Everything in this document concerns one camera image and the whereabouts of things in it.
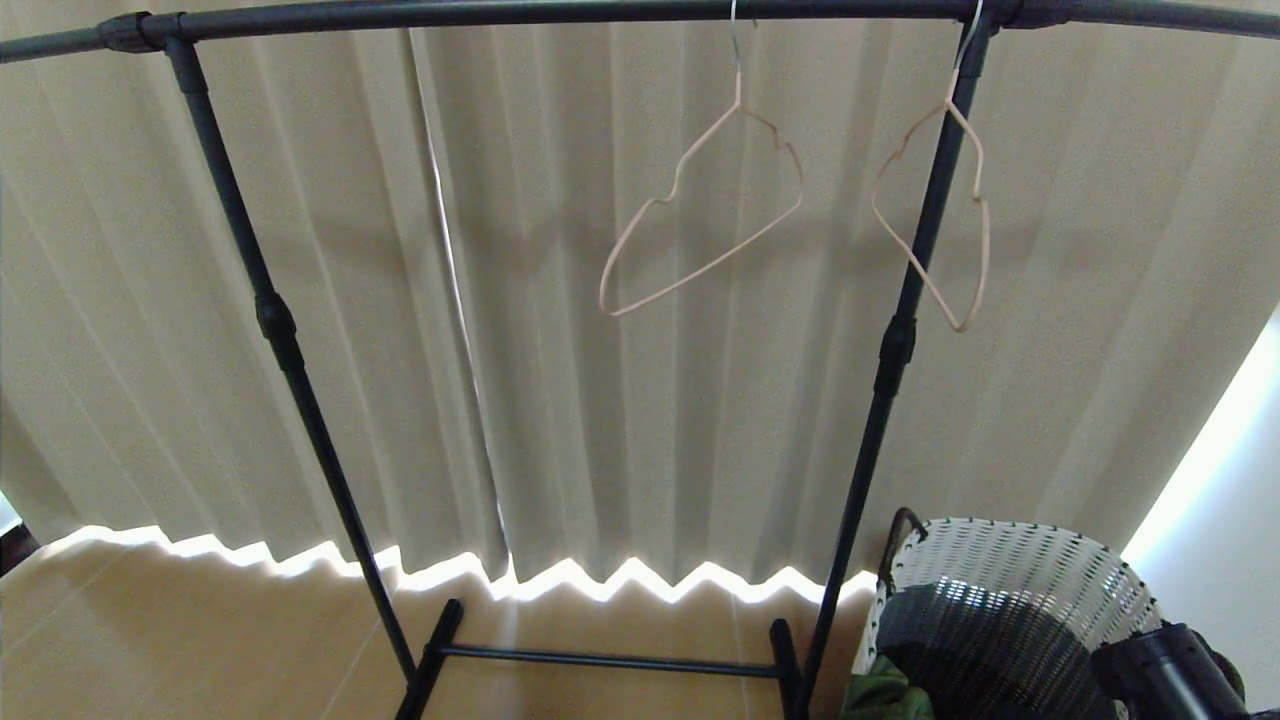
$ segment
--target beige curtain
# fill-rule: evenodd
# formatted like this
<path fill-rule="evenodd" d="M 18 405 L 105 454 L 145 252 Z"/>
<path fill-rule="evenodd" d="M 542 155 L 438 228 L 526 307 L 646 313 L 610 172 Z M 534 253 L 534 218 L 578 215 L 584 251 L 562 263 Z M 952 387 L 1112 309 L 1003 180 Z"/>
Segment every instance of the beige curtain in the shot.
<path fill-rule="evenodd" d="M 111 12 L 5 3 L 4 33 Z M 509 551 L 521 578 L 630 556 L 669 582 L 704 560 L 824 577 L 905 268 L 869 181 L 941 97 L 957 27 L 740 35 L 748 105 L 796 143 L 805 205 L 622 320 L 595 307 L 599 270 L 728 105 L 724 23 L 200 45 L 357 502 L 407 568 L 470 550 L 492 570 Z M 973 113 L 988 297 L 964 336 L 922 305 L 855 568 L 904 503 L 1132 533 L 1280 301 L 1277 70 L 1261 40 L 992 41 Z M 338 538 L 165 59 L 5 67 L 0 96 L 5 493 L 46 538 L 159 523 L 278 557 Z M 899 228 L 936 128 L 882 188 Z M 956 299 L 972 160 L 936 258 Z M 786 161 L 730 127 L 632 241 L 616 300 L 768 222 Z"/>

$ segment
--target green cloth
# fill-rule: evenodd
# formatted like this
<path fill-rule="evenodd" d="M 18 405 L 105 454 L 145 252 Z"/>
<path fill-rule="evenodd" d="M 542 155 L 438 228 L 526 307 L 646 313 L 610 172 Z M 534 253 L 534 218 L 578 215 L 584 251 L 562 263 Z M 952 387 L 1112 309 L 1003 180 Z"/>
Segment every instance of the green cloth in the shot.
<path fill-rule="evenodd" d="M 933 720 L 929 693 L 911 682 L 883 655 L 869 675 L 854 675 L 845 692 L 840 720 Z"/>

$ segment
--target white woven basket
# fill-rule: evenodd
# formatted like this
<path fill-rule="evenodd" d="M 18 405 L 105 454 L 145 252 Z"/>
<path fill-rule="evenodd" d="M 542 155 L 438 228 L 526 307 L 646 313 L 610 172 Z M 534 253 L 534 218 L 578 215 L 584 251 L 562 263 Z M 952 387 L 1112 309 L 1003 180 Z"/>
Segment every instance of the white woven basket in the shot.
<path fill-rule="evenodd" d="M 911 532 L 899 543 L 905 521 Z M 854 662 L 888 655 L 938 717 L 1019 706 L 1044 717 L 1124 717 L 1088 667 L 1103 643 L 1160 626 L 1129 565 L 1079 533 L 899 511 Z"/>

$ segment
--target hanging rod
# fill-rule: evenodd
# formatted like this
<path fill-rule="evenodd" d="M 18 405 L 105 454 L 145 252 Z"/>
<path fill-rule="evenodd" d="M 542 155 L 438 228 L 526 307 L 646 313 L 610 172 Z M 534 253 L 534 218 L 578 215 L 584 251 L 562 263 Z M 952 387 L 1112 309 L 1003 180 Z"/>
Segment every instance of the hanging rod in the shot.
<path fill-rule="evenodd" d="M 154 53 L 187 42 L 298 32 L 401 27 L 723 19 L 726 0 L 372 0 L 265 5 L 201 13 L 133 13 L 95 27 L 0 42 L 0 64 L 91 50 Z M 740 0 L 742 19 L 973 17 L 977 0 Z M 1280 40 L 1280 14 L 1165 0 L 987 0 L 997 27 L 1070 22 L 1216 32 Z"/>

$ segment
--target curtain fold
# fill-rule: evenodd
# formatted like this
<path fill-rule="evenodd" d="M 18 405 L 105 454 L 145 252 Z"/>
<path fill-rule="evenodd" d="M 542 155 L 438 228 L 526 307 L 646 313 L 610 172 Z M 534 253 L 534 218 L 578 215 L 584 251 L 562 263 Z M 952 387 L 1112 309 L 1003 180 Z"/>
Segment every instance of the curtain fold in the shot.
<path fill-rule="evenodd" d="M 127 9 L 0 18 L 13 37 Z M 600 269 L 731 102 L 727 23 L 198 46 L 369 534 L 407 570 L 471 551 L 492 574 L 509 553 L 521 579 L 566 557 L 604 579 L 632 556 L 672 583 L 707 560 L 826 577 L 906 266 L 870 182 L 940 101 L 959 26 L 739 33 L 746 105 L 795 143 L 805 204 L 622 319 L 596 309 Z M 1133 532 L 1280 301 L 1277 70 L 1261 40 L 993 38 L 973 111 L 987 300 L 963 336 L 922 302 L 855 570 L 900 505 Z M 165 58 L 4 67 L 0 96 L 0 482 L 37 537 L 344 546 Z M 937 127 L 881 188 L 900 229 Z M 732 122 L 637 229 L 612 302 L 786 209 L 788 163 Z M 977 275 L 972 172 L 966 150 L 934 259 L 948 297 Z"/>

